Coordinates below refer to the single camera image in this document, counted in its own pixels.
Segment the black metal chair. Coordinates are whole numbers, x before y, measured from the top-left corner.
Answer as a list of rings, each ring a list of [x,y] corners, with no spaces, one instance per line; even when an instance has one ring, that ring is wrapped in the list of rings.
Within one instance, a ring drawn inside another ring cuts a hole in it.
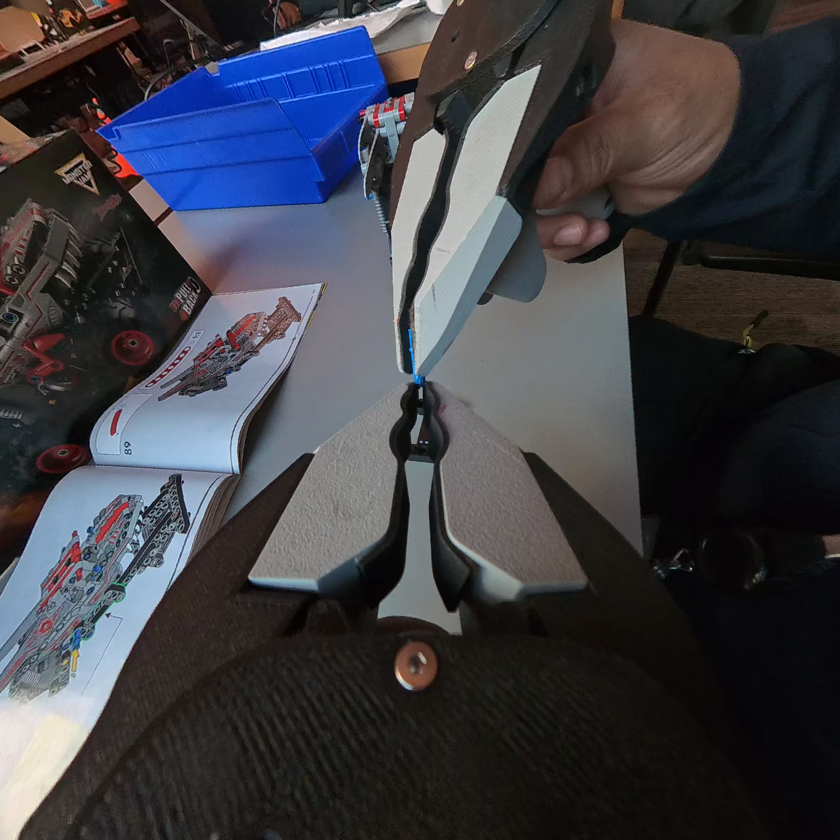
[[[839,281],[837,259],[712,244],[697,239],[668,241],[642,310],[646,317],[656,314],[678,261],[687,266],[702,266],[711,270]]]

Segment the person's right forearm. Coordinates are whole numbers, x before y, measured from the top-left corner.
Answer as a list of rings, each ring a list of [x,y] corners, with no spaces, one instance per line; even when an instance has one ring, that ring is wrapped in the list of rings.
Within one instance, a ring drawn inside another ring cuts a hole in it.
[[[838,17],[726,44],[741,71],[728,141],[682,197],[633,225],[838,260]]]

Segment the metal carabiner clip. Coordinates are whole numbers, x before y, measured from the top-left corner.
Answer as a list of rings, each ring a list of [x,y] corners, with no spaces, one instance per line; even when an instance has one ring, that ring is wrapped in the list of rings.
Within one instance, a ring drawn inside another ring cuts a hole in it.
[[[679,549],[673,556],[653,560],[651,571],[662,581],[678,572],[691,573],[695,569],[695,559],[692,552],[686,548]]]

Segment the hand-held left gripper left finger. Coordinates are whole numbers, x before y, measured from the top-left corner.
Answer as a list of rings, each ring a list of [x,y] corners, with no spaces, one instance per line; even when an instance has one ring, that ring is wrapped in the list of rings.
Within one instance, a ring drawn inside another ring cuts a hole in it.
[[[248,581],[376,608],[405,569],[411,432],[405,384],[321,444]]]

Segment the open lego instruction booklet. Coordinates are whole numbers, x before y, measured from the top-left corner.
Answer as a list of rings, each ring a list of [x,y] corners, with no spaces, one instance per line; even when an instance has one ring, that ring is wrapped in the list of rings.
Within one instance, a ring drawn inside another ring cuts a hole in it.
[[[2,592],[2,707],[112,686],[142,625],[217,528],[252,416],[326,284],[211,297],[161,367],[101,415],[92,464],[50,493]]]

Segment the blue plastic bin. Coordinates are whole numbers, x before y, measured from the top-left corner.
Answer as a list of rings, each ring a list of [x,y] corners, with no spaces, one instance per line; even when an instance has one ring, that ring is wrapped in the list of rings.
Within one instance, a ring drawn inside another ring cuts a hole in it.
[[[386,95],[354,27],[200,67],[98,133],[176,212],[324,203]]]

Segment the partly built lego model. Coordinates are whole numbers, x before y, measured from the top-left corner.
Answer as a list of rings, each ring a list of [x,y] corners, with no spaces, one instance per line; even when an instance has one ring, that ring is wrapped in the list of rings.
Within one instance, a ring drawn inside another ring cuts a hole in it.
[[[392,174],[396,154],[415,93],[388,98],[359,112],[358,157],[364,199],[372,201],[381,227],[388,238]]]

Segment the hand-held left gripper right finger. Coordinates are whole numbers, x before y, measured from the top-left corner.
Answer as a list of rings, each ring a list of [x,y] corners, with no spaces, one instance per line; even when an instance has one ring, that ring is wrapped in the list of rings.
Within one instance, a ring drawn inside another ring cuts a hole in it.
[[[425,384],[425,423],[430,550],[447,610],[584,591],[587,576],[520,448],[438,383]]]

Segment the black lego set box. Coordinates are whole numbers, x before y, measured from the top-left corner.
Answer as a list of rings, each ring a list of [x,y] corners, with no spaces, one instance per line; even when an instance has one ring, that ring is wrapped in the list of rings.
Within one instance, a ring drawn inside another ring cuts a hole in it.
[[[2,150],[1,563],[212,292],[73,130]]]

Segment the cluttered wooden desk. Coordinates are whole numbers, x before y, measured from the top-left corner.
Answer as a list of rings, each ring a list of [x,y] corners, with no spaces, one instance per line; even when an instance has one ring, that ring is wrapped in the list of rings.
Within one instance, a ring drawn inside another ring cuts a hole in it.
[[[90,33],[73,35],[60,45],[53,45],[26,56],[21,65],[2,72],[1,99],[18,95],[57,72],[136,34],[140,29],[140,23],[135,17],[126,17]]]

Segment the person's dark trousers legs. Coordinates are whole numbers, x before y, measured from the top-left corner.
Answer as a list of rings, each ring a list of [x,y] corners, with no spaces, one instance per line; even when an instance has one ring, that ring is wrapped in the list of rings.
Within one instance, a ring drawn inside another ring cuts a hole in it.
[[[791,838],[838,838],[838,355],[630,318],[639,494]]]

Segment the yellow black keychain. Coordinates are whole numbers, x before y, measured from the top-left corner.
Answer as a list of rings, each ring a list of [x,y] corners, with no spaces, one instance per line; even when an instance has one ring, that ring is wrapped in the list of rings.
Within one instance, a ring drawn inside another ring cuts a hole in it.
[[[742,331],[741,346],[738,351],[740,354],[753,354],[756,352],[754,344],[754,334],[759,328],[759,326],[764,322],[764,320],[769,317],[769,315],[769,310],[761,310],[755,317],[752,318],[750,323]]]

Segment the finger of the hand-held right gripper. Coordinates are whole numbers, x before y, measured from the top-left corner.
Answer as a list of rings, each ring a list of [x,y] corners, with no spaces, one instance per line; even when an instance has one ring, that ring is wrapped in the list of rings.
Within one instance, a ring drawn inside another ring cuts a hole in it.
[[[428,376],[487,289],[522,228],[498,194],[524,115],[524,75],[504,81],[465,127],[443,223],[413,302],[413,370]]]
[[[455,245],[443,235],[453,162],[443,133],[426,130],[400,143],[402,188],[392,190],[392,289],[396,359],[405,372],[430,372],[439,361],[454,304],[443,281]]]

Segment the black lego frame piece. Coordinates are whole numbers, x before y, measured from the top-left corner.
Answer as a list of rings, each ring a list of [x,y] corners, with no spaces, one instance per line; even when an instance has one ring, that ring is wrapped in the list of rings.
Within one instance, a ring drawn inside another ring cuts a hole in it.
[[[415,391],[416,414],[408,460],[431,465],[437,456],[438,441],[427,418],[425,388],[423,385],[415,385]]]

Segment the person's right hand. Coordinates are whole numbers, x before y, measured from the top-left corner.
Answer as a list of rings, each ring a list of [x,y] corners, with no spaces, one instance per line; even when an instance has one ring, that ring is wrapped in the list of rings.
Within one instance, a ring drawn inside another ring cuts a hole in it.
[[[532,206],[542,249],[570,261],[606,243],[609,224],[582,213],[548,215],[600,187],[618,213],[674,202],[716,162],[739,106],[741,71],[725,43],[618,19],[614,56],[584,119],[558,138]]]

